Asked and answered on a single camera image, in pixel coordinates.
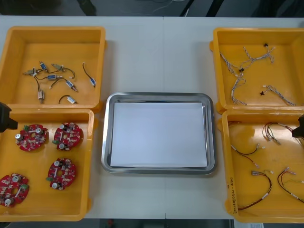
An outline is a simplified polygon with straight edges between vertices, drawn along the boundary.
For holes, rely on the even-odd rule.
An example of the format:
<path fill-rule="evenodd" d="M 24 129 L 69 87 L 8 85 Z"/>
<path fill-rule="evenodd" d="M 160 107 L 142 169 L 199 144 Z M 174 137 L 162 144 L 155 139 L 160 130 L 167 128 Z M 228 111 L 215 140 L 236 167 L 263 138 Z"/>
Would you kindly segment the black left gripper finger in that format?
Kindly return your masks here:
<path fill-rule="evenodd" d="M 6 128 L 10 130 L 16 130 L 18 128 L 18 122 L 9 118 L 6 120 Z"/>

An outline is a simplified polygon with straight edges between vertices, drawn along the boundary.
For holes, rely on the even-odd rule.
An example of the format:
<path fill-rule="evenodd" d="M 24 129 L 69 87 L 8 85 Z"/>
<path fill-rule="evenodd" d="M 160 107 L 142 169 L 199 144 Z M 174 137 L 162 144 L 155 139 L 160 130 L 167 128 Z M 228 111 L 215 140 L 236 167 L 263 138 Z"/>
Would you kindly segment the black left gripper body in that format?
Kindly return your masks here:
<path fill-rule="evenodd" d="M 5 130 L 10 128 L 10 111 L 11 109 L 4 103 L 0 103 L 0 132 L 3 133 Z"/>

